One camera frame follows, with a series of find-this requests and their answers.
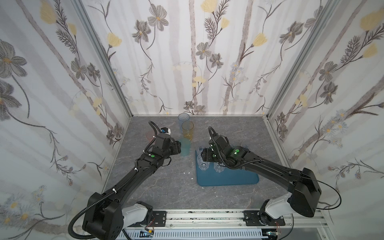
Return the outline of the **clear faceted glass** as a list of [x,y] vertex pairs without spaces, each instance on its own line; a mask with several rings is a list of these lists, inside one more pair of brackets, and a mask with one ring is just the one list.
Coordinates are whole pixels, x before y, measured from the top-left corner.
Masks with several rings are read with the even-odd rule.
[[225,166],[220,165],[219,163],[214,163],[214,170],[217,173],[222,173],[225,170]]
[[206,171],[210,167],[210,162],[205,162],[202,160],[197,160],[197,166],[201,171]]

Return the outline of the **teal plastic tray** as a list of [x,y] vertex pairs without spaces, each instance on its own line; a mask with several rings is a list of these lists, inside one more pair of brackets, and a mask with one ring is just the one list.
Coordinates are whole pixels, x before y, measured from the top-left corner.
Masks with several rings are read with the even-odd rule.
[[[202,152],[202,147],[195,150],[196,165],[197,160],[203,160]],[[227,168],[222,173],[217,173],[214,170],[214,163],[210,163],[210,167],[206,171],[201,171],[197,166],[197,182],[202,187],[254,185],[259,182],[259,175],[245,170],[229,170]]]

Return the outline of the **yellow tall plastic cup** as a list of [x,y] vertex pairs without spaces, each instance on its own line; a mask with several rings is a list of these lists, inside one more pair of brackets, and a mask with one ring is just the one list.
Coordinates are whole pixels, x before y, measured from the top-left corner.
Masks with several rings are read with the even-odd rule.
[[192,121],[185,121],[182,123],[183,137],[192,141],[194,138],[195,125]]

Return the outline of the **blue tall plastic cup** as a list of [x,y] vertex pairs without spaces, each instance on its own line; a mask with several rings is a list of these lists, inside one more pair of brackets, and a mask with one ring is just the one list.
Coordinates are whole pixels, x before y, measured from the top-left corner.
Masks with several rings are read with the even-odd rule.
[[184,122],[188,122],[190,120],[190,115],[188,113],[181,113],[178,115],[179,126],[182,127]]

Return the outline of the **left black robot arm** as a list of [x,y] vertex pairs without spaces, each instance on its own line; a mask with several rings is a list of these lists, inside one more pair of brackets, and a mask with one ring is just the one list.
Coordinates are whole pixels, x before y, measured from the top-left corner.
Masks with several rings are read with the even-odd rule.
[[132,170],[104,193],[94,193],[89,198],[87,207],[70,221],[68,233],[71,237],[79,240],[115,240],[127,227],[147,227],[154,222],[151,205],[142,201],[131,207],[123,205],[146,179],[165,166],[165,160],[181,153],[181,143],[172,138],[169,128],[159,128],[152,121],[149,125],[154,130],[154,137],[134,161]]

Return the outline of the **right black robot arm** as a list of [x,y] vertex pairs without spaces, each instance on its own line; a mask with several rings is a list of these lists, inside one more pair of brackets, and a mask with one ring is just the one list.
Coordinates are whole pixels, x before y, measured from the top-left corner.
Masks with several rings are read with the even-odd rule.
[[271,219],[294,213],[314,217],[322,190],[313,171],[279,165],[241,146],[232,147],[228,138],[218,134],[211,126],[208,131],[210,140],[209,147],[202,153],[204,161],[219,163],[230,170],[257,173],[288,191],[277,199],[266,200],[260,208],[262,215]]

